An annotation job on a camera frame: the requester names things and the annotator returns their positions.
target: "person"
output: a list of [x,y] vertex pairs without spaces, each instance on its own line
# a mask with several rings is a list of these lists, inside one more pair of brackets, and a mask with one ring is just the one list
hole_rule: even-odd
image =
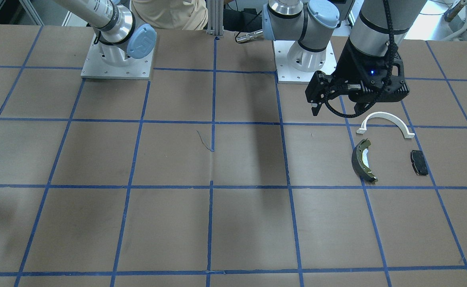
[[[223,0],[228,4],[234,0]],[[201,30],[207,28],[206,0],[131,0],[132,11],[157,29]],[[261,17],[244,12],[224,10],[224,29],[257,31]]]

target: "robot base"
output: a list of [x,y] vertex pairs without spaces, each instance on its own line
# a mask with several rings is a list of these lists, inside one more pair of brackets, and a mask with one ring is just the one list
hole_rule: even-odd
[[129,58],[122,66],[112,66],[102,58],[101,44],[90,44],[81,77],[86,79],[150,80],[154,51],[142,59]]
[[[274,59],[278,72],[278,82],[281,84],[308,85],[315,71],[309,73],[300,71],[288,63],[286,55],[288,54],[288,51],[290,51],[290,47],[292,47],[294,42],[295,41],[274,41]],[[320,70],[330,75],[336,69],[336,58],[334,58],[331,42],[328,43],[326,50],[327,57]]]

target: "blue joint cap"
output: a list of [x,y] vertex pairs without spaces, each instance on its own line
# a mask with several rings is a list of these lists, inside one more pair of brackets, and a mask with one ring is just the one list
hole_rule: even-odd
[[330,29],[335,29],[339,23],[338,8],[328,0],[310,0],[308,11],[315,21]]
[[142,59],[154,49],[157,33],[149,24],[143,24],[133,33],[128,44],[128,55]]
[[262,13],[262,30],[264,31],[265,40],[275,41],[274,31],[272,31],[271,18],[269,16],[269,8],[267,5],[264,5]]

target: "light blue cap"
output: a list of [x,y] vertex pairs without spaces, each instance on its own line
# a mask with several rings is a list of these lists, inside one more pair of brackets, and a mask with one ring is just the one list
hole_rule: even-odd
[[155,47],[157,33],[149,24],[143,24],[133,33],[128,44],[128,55],[135,59],[146,57]]
[[338,8],[328,0],[310,0],[308,10],[312,18],[325,27],[334,29],[339,23]]

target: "floor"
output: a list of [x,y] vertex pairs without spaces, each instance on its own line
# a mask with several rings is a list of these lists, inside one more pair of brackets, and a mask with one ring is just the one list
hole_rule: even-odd
[[0,287],[467,287],[465,42],[401,45],[405,140],[313,117],[270,42],[158,33],[150,82],[82,80],[90,28],[0,26]]

